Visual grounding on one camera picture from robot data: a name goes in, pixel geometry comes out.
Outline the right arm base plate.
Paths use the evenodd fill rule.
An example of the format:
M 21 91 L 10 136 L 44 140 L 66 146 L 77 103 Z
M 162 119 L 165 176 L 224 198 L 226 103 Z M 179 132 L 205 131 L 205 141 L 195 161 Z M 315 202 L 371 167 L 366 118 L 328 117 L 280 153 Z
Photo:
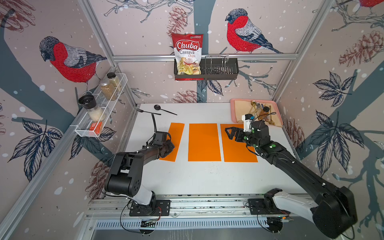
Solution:
M 290 212 L 286 212 L 277 208 L 272 200 L 268 199 L 248 199 L 245 206 L 249 208 L 251 215 L 290 215 Z

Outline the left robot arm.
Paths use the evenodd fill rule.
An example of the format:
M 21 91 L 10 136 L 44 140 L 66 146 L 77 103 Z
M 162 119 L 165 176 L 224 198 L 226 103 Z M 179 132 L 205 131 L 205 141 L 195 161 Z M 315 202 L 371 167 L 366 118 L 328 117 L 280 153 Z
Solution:
M 169 133 L 155 132 L 151 142 L 142 149 L 130 153 L 117 153 L 105 181 L 105 191 L 125 195 L 139 207 L 154 211 L 156 194 L 142 185 L 144 165 L 167 157 L 174 148 Z

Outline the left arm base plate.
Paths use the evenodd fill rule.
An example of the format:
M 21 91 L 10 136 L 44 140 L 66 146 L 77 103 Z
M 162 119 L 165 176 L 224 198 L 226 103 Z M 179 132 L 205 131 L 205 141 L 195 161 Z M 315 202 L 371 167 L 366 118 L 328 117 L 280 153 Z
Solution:
M 148 206 L 133 202 L 129 207 L 130 217 L 162 217 L 169 216 L 171 208 L 170 200 L 155 200 Z

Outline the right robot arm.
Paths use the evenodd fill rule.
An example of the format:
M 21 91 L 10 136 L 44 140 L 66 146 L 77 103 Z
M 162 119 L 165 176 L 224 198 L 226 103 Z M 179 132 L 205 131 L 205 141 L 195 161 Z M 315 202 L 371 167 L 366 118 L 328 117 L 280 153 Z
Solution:
M 283 145 L 272 141 L 269 127 L 264 122 L 245 124 L 242 129 L 225 128 L 225 132 L 230 140 L 254 148 L 253 154 L 282 170 L 312 198 L 309 201 L 281 189 L 273 189 L 264 195 L 267 206 L 307 219 L 331 239 L 342 235 L 357 223 L 352 191 L 327 182 L 297 160 Z

